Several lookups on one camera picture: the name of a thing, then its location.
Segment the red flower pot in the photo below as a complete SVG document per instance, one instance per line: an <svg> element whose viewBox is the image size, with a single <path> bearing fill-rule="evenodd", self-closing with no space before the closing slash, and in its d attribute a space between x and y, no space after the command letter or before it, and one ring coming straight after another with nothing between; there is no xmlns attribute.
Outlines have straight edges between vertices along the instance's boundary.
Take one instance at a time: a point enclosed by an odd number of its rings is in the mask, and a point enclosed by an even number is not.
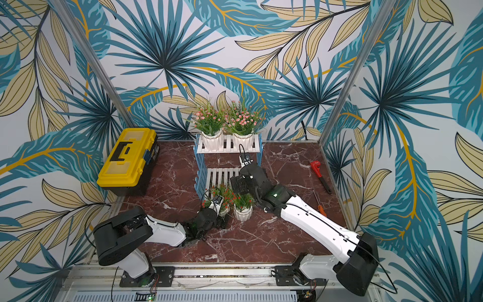
<svg viewBox="0 0 483 302"><path fill-rule="evenodd" d="M251 218L254 200L250 194L235 194L231 203L237 220L244 222Z"/></svg>
<svg viewBox="0 0 483 302"><path fill-rule="evenodd" d="M214 203L217 197L221 198L221 203ZM218 212L218 216L225 217L230 211L230 205L234 200L235 195L231 187L226 184L219 184L212 186L205 191L203 200L201 202L202 208L211 208Z"/></svg>

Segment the pink flower pot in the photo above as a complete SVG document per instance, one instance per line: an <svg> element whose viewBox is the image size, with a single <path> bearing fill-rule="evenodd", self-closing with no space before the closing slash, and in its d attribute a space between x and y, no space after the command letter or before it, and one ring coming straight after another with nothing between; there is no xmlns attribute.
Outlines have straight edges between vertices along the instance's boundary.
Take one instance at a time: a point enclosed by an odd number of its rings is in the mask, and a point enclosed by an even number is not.
<svg viewBox="0 0 483 302"><path fill-rule="evenodd" d="M191 123L201 132L201 139L207 151L217 151L223 146L224 113L213 105L198 106Z"/></svg>
<svg viewBox="0 0 483 302"><path fill-rule="evenodd" d="M242 102L232 101L225 110L225 130L232 135L235 148L252 148L255 134L262 128L264 117Z"/></svg>

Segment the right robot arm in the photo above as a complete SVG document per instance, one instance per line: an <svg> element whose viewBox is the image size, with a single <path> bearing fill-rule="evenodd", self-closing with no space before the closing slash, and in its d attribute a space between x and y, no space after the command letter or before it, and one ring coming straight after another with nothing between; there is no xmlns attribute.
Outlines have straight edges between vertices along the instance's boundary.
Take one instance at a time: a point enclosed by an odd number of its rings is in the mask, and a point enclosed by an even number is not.
<svg viewBox="0 0 483 302"><path fill-rule="evenodd" d="M371 234L359 235L331 221L293 190L271 183L257 164L241 168L230 184L234 193L251 195L265 212L299 227L332 253L331 260L311 254L300 257L293 266L304 278L336 279L357 296L367 293L379 265L377 242Z"/></svg>

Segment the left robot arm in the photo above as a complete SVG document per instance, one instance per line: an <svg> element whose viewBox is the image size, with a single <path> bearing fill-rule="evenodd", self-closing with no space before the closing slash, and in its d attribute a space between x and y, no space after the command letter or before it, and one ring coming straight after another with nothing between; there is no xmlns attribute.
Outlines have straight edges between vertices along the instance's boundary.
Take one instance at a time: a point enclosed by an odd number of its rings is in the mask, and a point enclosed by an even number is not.
<svg viewBox="0 0 483 302"><path fill-rule="evenodd" d="M152 278L155 269L139 246L144 243L189 247L204 239L212 229L220 229L225 218L214 206L202 208L188 221L171 223L147 215L137 206L99 223L93 230L98 263L117 266L139 281Z"/></svg>

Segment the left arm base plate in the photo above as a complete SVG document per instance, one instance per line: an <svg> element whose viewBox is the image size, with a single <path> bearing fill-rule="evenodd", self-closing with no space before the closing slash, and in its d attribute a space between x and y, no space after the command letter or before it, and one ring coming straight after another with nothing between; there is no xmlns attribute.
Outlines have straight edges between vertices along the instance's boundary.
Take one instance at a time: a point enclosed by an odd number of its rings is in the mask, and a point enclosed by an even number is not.
<svg viewBox="0 0 483 302"><path fill-rule="evenodd" d="M132 278L124 272L119 286L121 288L170 288L174 273L174 266L155 266L138 278Z"/></svg>

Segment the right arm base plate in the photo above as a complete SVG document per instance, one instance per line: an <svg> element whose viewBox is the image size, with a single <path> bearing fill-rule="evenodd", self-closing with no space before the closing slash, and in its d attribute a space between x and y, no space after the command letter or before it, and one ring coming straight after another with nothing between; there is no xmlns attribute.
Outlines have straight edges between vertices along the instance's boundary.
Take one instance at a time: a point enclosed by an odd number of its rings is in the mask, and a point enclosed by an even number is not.
<svg viewBox="0 0 483 302"><path fill-rule="evenodd" d="M275 266L271 271L277 286L309 286L314 283L326 284L332 273L323 273L320 276L308 277L295 266Z"/></svg>

